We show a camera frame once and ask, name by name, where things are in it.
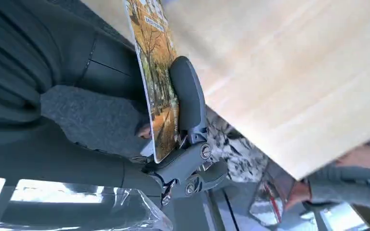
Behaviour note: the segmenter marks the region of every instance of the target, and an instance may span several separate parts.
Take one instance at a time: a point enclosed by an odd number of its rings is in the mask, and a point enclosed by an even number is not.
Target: clear plastic bag
[[[270,162],[249,213],[263,226],[279,224],[294,183],[292,176],[274,162]]]
[[[39,180],[0,188],[0,231],[173,230],[165,214],[137,189]],[[2,198],[5,194],[12,195],[9,201]]]

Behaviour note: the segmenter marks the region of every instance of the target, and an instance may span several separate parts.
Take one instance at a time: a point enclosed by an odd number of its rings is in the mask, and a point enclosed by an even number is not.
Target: clamp arm
[[[184,197],[211,189],[227,174],[224,160],[213,163],[206,171],[198,171],[201,165],[210,161],[211,148],[207,144],[205,98],[191,62],[183,56],[176,58],[170,76],[179,99],[179,129],[185,139],[184,145],[161,163],[151,162],[145,167],[146,172],[166,187],[162,201],[171,194]]]

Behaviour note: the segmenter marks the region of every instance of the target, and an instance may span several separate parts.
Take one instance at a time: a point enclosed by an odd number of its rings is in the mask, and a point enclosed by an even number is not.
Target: wooden table
[[[83,0],[132,41],[121,0]],[[171,0],[207,104],[300,179],[370,139],[370,0]]]

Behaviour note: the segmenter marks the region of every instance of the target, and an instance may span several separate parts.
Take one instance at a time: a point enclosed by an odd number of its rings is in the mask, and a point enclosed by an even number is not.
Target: screw
[[[204,144],[200,151],[202,159],[206,160],[211,156],[211,147],[208,144]]]
[[[166,197],[164,197],[164,199],[162,199],[161,201],[162,206],[166,206],[170,202],[170,199],[171,199],[170,195],[167,195]]]
[[[195,191],[195,186],[193,183],[189,183],[185,188],[185,194],[187,196],[192,195]]]

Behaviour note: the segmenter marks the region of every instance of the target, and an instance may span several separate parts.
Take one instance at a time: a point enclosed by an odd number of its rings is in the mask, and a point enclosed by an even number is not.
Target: gray sweater
[[[309,177],[313,202],[347,202],[370,208],[370,169],[327,166]]]

